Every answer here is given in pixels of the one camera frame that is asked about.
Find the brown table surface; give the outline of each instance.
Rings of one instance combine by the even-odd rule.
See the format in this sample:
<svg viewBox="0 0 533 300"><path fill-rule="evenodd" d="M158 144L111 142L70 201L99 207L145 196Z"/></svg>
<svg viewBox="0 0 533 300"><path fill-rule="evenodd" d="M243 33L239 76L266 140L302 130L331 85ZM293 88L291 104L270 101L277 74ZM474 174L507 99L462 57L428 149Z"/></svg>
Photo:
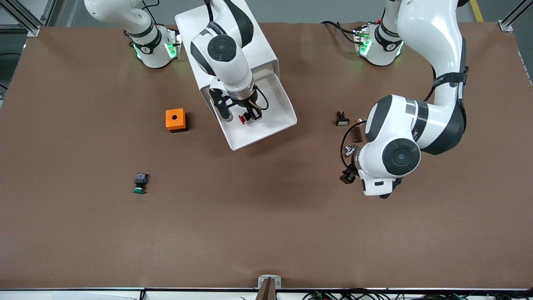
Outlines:
<svg viewBox="0 0 533 300"><path fill-rule="evenodd" d="M430 65L405 48L371 66L325 25L261 27L298 124L236 152L185 57L149 69L119 28L30 38L0 110L0 287L533 285L533 89L512 34L461 24L463 140L380 200L339 181L335 112L422 99ZM177 107L191 128L172 134Z"/></svg>

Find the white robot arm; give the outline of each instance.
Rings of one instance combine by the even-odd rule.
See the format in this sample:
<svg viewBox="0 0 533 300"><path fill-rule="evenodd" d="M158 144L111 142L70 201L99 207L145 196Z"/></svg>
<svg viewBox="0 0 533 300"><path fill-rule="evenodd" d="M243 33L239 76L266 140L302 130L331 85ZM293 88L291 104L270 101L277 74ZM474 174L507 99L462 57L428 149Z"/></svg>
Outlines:
<svg viewBox="0 0 533 300"><path fill-rule="evenodd" d="M359 175L365 195L386 198L417 168L421 152L437 155L461 140L466 128L462 100L467 67L456 8L457 0L401 2L399 36L433 67L435 101L389 95L374 105L365 125L367 144L352 156L341 177L352 183Z"/></svg>
<svg viewBox="0 0 533 300"><path fill-rule="evenodd" d="M191 41L190 53L201 69L213 76L209 90L214 106L223 120L230 122L230 108L239 105L247 112L239 116L241 123L253 122L262 117L257 102L258 88L242 48L253 38L251 19L231 0L205 0L209 23ZM213 11L218 17L213 20Z"/></svg>
<svg viewBox="0 0 533 300"><path fill-rule="evenodd" d="M174 30L154 24L150 16L134 7L141 0L84 0L95 19L122 26L133 41L137 56L150 68L162 68L177 57L180 43Z"/></svg>

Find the orange button housing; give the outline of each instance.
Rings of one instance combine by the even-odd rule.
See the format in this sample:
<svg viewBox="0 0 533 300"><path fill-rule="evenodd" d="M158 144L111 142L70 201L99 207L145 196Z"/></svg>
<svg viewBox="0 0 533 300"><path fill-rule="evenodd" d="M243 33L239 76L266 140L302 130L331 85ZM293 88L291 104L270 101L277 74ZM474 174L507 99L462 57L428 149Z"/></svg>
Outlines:
<svg viewBox="0 0 533 300"><path fill-rule="evenodd" d="M172 133L189 130L187 128L187 114L183 108L167 110L165 119L166 127Z"/></svg>

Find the black cable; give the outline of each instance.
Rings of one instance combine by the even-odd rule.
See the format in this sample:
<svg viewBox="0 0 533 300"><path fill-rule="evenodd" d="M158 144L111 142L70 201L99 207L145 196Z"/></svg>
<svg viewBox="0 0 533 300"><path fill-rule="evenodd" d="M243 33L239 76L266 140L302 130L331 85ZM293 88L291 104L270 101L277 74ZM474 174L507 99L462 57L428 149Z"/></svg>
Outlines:
<svg viewBox="0 0 533 300"><path fill-rule="evenodd" d="M344 153L342 153L342 150L343 150L343 148L344 148L344 142L346 141L346 137L350 134L350 132L352 132L352 130L353 130L355 127L357 127L357 126L359 126L359 125L361 125L361 124L364 124L364 123L366 123L366 120L361 121L361 122L357 122L355 125L353 125L352 127L350 127L350 128L348 129L348 131L346 131L346 133L344 134L344 137L342 138L342 143L341 143L341 160L342 160L342 163L344 164L344 166L345 166L347 169L349 169L349 167L348 167L348 165L346 164L346 162L344 161Z"/></svg>
<svg viewBox="0 0 533 300"><path fill-rule="evenodd" d="M435 79L437 78L437 74L435 73L435 69L433 67L431 67L431 69L433 70L433 81L435 81ZM424 102L427 102L429 100L429 98L431 97L431 95L433 95L433 92L435 91L435 87L431 87L431 90L430 90L430 93L427 94L426 98L423 100Z"/></svg>
<svg viewBox="0 0 533 300"><path fill-rule="evenodd" d="M211 0L204 0L205 6L207 6L207 14L209 14L209 22L213 22L213 9L211 8Z"/></svg>
<svg viewBox="0 0 533 300"><path fill-rule="evenodd" d="M152 14L152 12L150 11L150 9L148 8L148 6L146 5L146 3L144 2L144 0L142 0L142 4L144 4L144 7L142 9L146 9L148 11L148 13L150 14L150 17L152 18L152 20L154 21L155 24L157 24L156 22L156 18L154 18L154 15Z"/></svg>
<svg viewBox="0 0 533 300"><path fill-rule="evenodd" d="M517 7L514 8L514 10L507 16L505 17L505 19L503 19L502 23L505 23L505 21L507 21L507 19L519 8L522 6L522 4L524 4L527 0L523 0L522 3L520 3Z"/></svg>
<svg viewBox="0 0 533 300"><path fill-rule="evenodd" d="M530 2L530 3L528 4L528 6L526 6L525 9L523 9L521 12L519 12L519 13L516 15L516 17L514 17L514 19L512 19L511 22L509 22L509 24L511 24L512 22L514 22L514 20L516 20L521 14L523 14L524 11L526 11L526 10L527 10L532 4L533 4L533 2Z"/></svg>
<svg viewBox="0 0 533 300"><path fill-rule="evenodd" d="M342 27L341 27L341 24L340 24L339 22L337 22L337 23L333 23L333 22L331 22L331 21L324 21L324 22L321 22L321 24L331 24L331 25L335 26L335 28L337 28L338 30L340 30L341 33L342 33L342 35L344 35L344 37L345 37L348 41L350 41L350 42L352 42L352 43L354 43L354 44L363 45L363 43L361 43L361 42L356 42L356 41L352 40L351 38L349 38L348 35L346 35L346 33L353 34L353 31L350 31L350 30L348 30L348 29L342 28Z"/></svg>
<svg viewBox="0 0 533 300"><path fill-rule="evenodd" d="M147 5L145 6L146 8L149 8L149 7L156 7L157 5L159 5L159 0L157 0L157 3L156 4L150 4L150 5Z"/></svg>
<svg viewBox="0 0 533 300"><path fill-rule="evenodd" d="M261 95L263 96L263 98L265 99L265 102L266 102L266 107L265 108L261 108L261 110L267 110L270 106L270 104L268 103L268 99L265 97L265 94L263 94L263 92L259 89L259 87L256 85L255 88L257 89L257 91L259 91L259 93L261 93Z"/></svg>

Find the cable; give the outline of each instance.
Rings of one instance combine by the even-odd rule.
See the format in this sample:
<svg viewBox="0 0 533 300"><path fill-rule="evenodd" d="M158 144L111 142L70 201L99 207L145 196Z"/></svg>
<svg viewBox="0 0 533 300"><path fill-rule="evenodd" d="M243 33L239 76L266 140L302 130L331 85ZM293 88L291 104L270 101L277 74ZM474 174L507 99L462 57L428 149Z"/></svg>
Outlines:
<svg viewBox="0 0 533 300"><path fill-rule="evenodd" d="M150 17L152 18L152 20L154 21L155 24L157 24L157 21L156 21L156 18L154 18L154 15L152 14L152 12L150 11L150 9L148 8L148 6L146 5L146 3L144 2L144 0L142 0L142 4L144 4L144 7L142 9L146 9L148 11L148 13L150 14ZM159 5L159 0L157 1L157 4L154 4L152 6L157 6Z"/></svg>
<svg viewBox="0 0 533 300"><path fill-rule="evenodd" d="M207 6L207 13L209 14L209 22L213 22L213 9L211 8L211 0L204 0L205 6Z"/></svg>
<svg viewBox="0 0 533 300"><path fill-rule="evenodd" d="M361 122L357 122L355 125L353 125L352 127L350 127L350 128L348 129L348 131L346 131L346 133L344 134L344 137L342 138L342 143L341 143L341 160L342 160L342 163L344 164L344 166L345 166L347 169L349 169L349 167L348 167L348 165L346 164L346 162L344 161L344 154L342 153L342 149L343 149L343 147L344 147L344 142L346 141L346 137L348 136L348 134L350 134L350 132L352 132L352 130L353 130L355 127L357 127L357 126L359 126L359 125L361 125L361 124L366 123L366 121L367 121L367 120L364 120L364 121L361 121Z"/></svg>
<svg viewBox="0 0 533 300"><path fill-rule="evenodd" d="M157 5L159 5L159 0L157 0L157 3L156 4L150 4L150 5L147 5L145 6L146 8L149 8L149 7L156 7Z"/></svg>
<svg viewBox="0 0 533 300"><path fill-rule="evenodd" d="M437 78L437 75L435 73L435 69L433 67L431 67L431 69L433 70L433 81L435 81L435 79ZM431 87L431 90L430 90L430 93L427 94L426 98L423 100L424 102L427 102L429 100L429 98L431 97L431 95L433 95L433 92L435 91L435 87Z"/></svg>
<svg viewBox="0 0 533 300"><path fill-rule="evenodd" d="M348 29L342 28L342 27L341 27L341 24L340 24L339 22L337 22L337 23L333 23L333 22L331 22L331 21L324 21L324 22L321 22L320 24L331 24L331 25L335 26L335 28L337 28L338 30L340 30L341 33L342 33L342 35L344 35L344 37L345 37L348 41L350 41L350 42L352 42L352 43L354 43L354 44L363 45L363 43L361 43L361 42L356 42L356 41L352 40L351 38L349 38L348 35L346 35L346 33L353 34L353 30L350 31L350 30L348 30Z"/></svg>
<svg viewBox="0 0 533 300"><path fill-rule="evenodd" d="M263 98L265 99L266 107L265 107L265 108L262 108L261 106L259 106L259 105L255 104L255 103L253 103L251 100L248 100L248 102L249 102L253 107L255 107L256 109L259 109L259 110L267 110L267 109L269 108L269 106L270 106L270 104L268 103L268 99L265 97L265 94L263 94L263 92L259 89L259 87L258 87L257 85L254 86L254 88L255 88L256 90L258 90L259 93L261 93L261 95L262 95Z"/></svg>

